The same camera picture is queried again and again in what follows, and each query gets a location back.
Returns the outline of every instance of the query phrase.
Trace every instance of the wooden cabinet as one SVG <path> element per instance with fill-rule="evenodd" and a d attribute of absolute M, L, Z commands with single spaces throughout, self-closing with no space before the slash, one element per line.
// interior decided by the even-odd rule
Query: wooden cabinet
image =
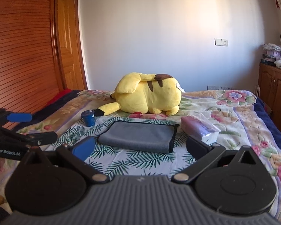
<path fill-rule="evenodd" d="M 273 110 L 272 120 L 281 131 L 281 69 L 260 64 L 260 98 Z"/>
<path fill-rule="evenodd" d="M 260 64 L 258 84 L 260 85 L 260 98 L 272 108 L 273 104 L 273 93 L 270 94 L 275 78 L 274 67 L 264 67 Z"/>

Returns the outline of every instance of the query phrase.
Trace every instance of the pikachu plush toy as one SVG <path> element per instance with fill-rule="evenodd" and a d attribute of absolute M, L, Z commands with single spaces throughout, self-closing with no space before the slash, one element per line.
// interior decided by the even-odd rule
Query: pikachu plush toy
<path fill-rule="evenodd" d="M 120 109 L 143 114 L 165 111 L 167 116 L 172 116 L 179 110 L 181 92 L 185 91 L 168 74 L 129 73 L 120 80 L 111 95 L 116 102 L 97 108 L 95 116 L 106 116 Z"/>

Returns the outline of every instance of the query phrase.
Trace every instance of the blue gripper pad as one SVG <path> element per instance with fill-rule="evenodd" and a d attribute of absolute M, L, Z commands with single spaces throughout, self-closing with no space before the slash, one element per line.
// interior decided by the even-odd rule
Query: blue gripper pad
<path fill-rule="evenodd" d="M 30 113 L 11 113 L 7 116 L 7 120 L 13 123 L 30 122 L 32 115 Z"/>
<path fill-rule="evenodd" d="M 73 146 L 72 154 L 85 161 L 95 149 L 95 138 L 88 136 Z"/>

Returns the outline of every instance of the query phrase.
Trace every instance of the plush toy tail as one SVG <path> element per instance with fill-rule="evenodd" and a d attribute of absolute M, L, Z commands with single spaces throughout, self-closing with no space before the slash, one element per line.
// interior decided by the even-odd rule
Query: plush toy tail
<path fill-rule="evenodd" d="M 133 93 L 140 81 L 151 81 L 154 80 L 155 76 L 156 74 L 129 73 L 120 80 L 115 92 L 119 94 Z"/>
<path fill-rule="evenodd" d="M 120 105 L 117 102 L 108 103 L 101 107 L 98 107 L 95 110 L 95 116 L 96 117 L 106 116 L 118 110 L 120 110 Z"/>

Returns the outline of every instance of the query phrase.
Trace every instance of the cabinet handle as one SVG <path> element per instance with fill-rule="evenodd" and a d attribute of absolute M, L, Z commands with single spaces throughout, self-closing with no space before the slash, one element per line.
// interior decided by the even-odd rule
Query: cabinet handle
<path fill-rule="evenodd" d="M 276 93 L 276 87 L 277 87 L 277 84 L 276 84 L 276 80 L 274 80 L 274 83 L 273 83 L 273 93 L 275 94 Z"/>
<path fill-rule="evenodd" d="M 276 86 L 275 86 L 275 92 L 277 91 L 277 88 L 278 88 L 278 80 L 274 80 L 274 84 L 276 82 Z"/>

